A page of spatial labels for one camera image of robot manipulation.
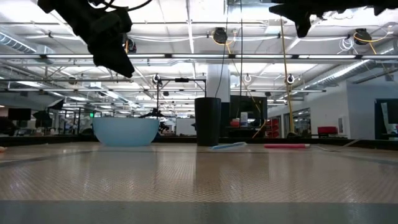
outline black trash can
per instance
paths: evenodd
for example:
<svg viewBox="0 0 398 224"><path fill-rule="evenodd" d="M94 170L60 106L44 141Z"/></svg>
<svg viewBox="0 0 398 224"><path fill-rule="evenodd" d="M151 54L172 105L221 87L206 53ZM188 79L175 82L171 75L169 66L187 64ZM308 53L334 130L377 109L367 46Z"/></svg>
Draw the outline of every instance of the black trash can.
<svg viewBox="0 0 398 224"><path fill-rule="evenodd" d="M195 121L198 146L217 146L220 137L221 99L195 99Z"/></svg>

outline tiled floor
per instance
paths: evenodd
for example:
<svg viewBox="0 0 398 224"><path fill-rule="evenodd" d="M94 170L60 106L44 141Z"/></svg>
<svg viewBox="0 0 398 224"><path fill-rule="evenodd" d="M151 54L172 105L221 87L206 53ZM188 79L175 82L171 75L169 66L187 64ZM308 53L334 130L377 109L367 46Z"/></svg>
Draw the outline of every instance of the tiled floor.
<svg viewBox="0 0 398 224"><path fill-rule="evenodd" d="M394 151L85 142L0 154L0 223L397 223L393 210Z"/></svg>

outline ceiling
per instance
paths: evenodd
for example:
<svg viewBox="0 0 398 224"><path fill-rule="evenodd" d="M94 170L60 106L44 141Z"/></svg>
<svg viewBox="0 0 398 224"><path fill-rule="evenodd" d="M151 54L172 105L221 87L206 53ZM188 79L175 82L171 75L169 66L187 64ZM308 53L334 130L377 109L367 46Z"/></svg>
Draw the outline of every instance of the ceiling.
<svg viewBox="0 0 398 224"><path fill-rule="evenodd" d="M116 0L118 6L136 6L145 0ZM86 45L77 37L72 35L71 29L64 24L64 20L56 13L44 13L37 5L36 0L2 0L0 2L0 30L16 35L20 40L28 44L46 45L53 49L56 54L87 54ZM130 12L133 27L129 36L137 45L139 54L222 54L223 45L216 44L212 38L207 38L215 27L226 27L226 14L224 13L223 0L153 0L142 9ZM193 44L190 45L188 17L192 22ZM258 7L244 9L243 29L240 25L240 12L228 14L227 33L231 44L231 53L235 54L281 54L282 39L277 38L280 32L280 17L271 14L266 8ZM295 26L292 21L284 19L284 34L287 37L285 46L288 54L351 54L341 48L342 38L347 34L353 34L356 28L366 28L374 39L386 36L382 41L376 42L375 46L394 38L394 32L398 31L398 13L396 10L386 10L378 17L373 15L373 9L358 9L355 13L346 11L342 15L333 15L325 21L314 18L315 23L306 38L297 39ZM369 45L355 45L359 54L368 53ZM0 53L17 54L18 52L9 47L0 45ZM134 74L133 83L103 83L108 88L150 88L154 74L164 78L193 77L193 64L176 63L175 65L162 65L161 60L154 66L145 66L145 60L135 60L140 74ZM239 75L241 66L243 73L252 76L247 82L251 88L274 88L284 87L284 64L283 63L243 63L236 62L238 72L233 63L226 63L232 75ZM195 62L195 76L206 75L208 62ZM288 73L300 77L299 82L309 82L311 79L322 74L335 66L330 63L289 63ZM83 78L116 78L103 67L49 67L50 73L54 72L52 78L64 78L69 76ZM44 74L42 66L27 67L35 73ZM197 88L195 83L170 83L169 88ZM119 93L128 100L149 97L144 93ZM170 94L169 98L188 98L200 96L197 92L193 95Z"/></svg>

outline blue object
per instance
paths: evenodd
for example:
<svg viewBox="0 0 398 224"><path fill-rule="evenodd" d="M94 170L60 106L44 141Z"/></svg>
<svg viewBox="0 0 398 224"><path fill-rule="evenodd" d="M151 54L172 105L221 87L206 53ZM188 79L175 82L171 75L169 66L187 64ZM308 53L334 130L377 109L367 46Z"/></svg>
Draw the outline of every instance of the blue object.
<svg viewBox="0 0 398 224"><path fill-rule="evenodd" d="M247 145L246 142L237 142L237 143L234 143L234 144L213 146L213 147L211 147L211 150L226 149L226 148L229 148L229 147L237 147L237 146L245 146L245 145Z"/></svg>
<svg viewBox="0 0 398 224"><path fill-rule="evenodd" d="M148 146L156 137L159 121L141 118L93 118L94 134L106 146Z"/></svg>

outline pillar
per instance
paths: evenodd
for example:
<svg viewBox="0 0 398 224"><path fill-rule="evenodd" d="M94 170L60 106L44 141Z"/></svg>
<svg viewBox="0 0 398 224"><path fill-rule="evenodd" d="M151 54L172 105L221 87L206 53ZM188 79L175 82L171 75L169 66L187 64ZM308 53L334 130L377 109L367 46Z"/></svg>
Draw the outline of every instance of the pillar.
<svg viewBox="0 0 398 224"><path fill-rule="evenodd" d="M210 64L207 68L207 97L217 97L221 99L221 124L220 136L226 137L228 132L225 127L229 126L229 102L231 101L231 73L228 64Z"/></svg>

